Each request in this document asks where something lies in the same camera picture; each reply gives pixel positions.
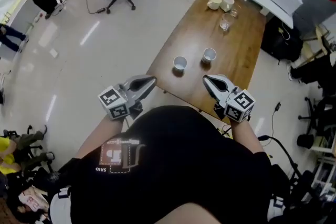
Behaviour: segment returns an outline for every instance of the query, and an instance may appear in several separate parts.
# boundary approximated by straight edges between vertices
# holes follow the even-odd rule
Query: glass cup
[[[231,14],[229,13],[225,13],[223,16],[222,16],[222,20],[220,21],[219,23],[219,26],[221,27],[221,29],[223,31],[228,31],[230,26],[233,24],[234,22],[234,17],[232,17]]]

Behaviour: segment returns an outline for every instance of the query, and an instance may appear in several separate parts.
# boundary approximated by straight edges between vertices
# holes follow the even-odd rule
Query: human arm
[[[10,153],[13,153],[16,149],[16,143],[13,141],[13,140],[10,140],[8,138],[3,138],[1,137],[1,139],[6,139],[6,142],[9,140],[9,144],[7,146],[7,149],[0,152],[0,158],[1,159],[5,159],[5,157],[10,154]]]
[[[20,171],[21,170],[21,166],[17,163],[12,163],[12,164],[7,164],[5,163],[3,160],[0,161],[0,165],[3,167],[3,168],[7,168],[7,169],[12,169],[16,172]]]
[[[248,121],[240,123],[230,120],[232,127],[232,136],[239,144],[248,148],[252,153],[264,152],[264,149],[254,134]]]
[[[75,158],[83,158],[116,134],[121,133],[122,126],[123,119],[112,121],[109,116],[106,115],[81,145]]]

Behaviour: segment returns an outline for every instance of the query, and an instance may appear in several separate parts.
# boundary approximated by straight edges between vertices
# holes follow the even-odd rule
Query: cable
[[[129,129],[129,128],[130,128],[130,124],[129,124],[129,122],[128,122],[128,119],[125,118],[125,121],[126,121],[126,124],[127,124],[128,129]]]
[[[277,105],[275,106],[275,108],[274,108],[274,112],[273,112],[273,114],[272,114],[272,136],[270,137],[271,139],[272,139],[273,136],[274,136],[274,114],[275,114],[275,112],[279,111],[280,107],[281,107],[281,103],[278,102]]]
[[[96,12],[91,12],[90,9],[89,9],[89,3],[88,3],[88,0],[85,0],[86,2],[86,9],[88,10],[88,13],[89,14],[96,14],[96,13],[101,13],[105,10],[105,8],[101,8],[99,10],[97,10]]]
[[[227,134],[228,131],[230,131],[231,127],[229,129],[227,129],[225,132],[223,131],[224,127],[229,126],[228,124],[224,123],[223,127],[222,127],[222,135],[224,136],[225,134]]]
[[[289,32],[286,30],[285,26],[283,25],[284,23],[281,22],[281,24],[282,24],[282,27],[284,28],[284,30],[287,32],[288,38],[285,38],[283,33],[281,33],[281,35],[282,35],[282,37],[284,38],[284,40],[289,40],[289,39],[290,39],[290,34],[289,34]]]
[[[55,9],[54,9],[52,15],[53,15],[53,16],[58,15],[58,14],[62,11],[63,7],[65,6],[65,4],[66,4],[67,2],[68,2],[68,0],[64,0],[64,1],[61,2],[59,5],[57,5],[57,6],[55,7]]]
[[[277,112],[277,111],[274,110],[273,115],[272,115],[272,135],[271,135],[271,139],[270,139],[270,141],[266,145],[262,145],[262,147],[268,146],[272,142],[272,138],[274,136],[274,126],[273,126],[273,123],[274,123],[274,114],[275,114],[275,112]]]

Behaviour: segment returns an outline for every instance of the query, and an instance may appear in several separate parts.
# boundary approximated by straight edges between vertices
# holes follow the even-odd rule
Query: hand
[[[7,30],[6,30],[6,28],[5,27],[1,27],[1,32],[2,32],[2,34],[6,34],[7,33]]]

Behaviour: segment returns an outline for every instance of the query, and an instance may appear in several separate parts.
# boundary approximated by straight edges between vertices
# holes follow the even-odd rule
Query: jeans
[[[0,42],[4,44],[5,46],[7,46],[9,49],[13,51],[18,51],[19,46],[13,43],[12,41],[10,41],[7,38],[7,36],[16,37],[24,41],[26,38],[26,35],[22,34],[19,31],[16,31],[14,28],[11,28],[10,26],[7,26],[7,25],[0,24],[0,28],[1,27],[4,27],[6,29],[6,34],[3,35],[2,33],[0,33]]]

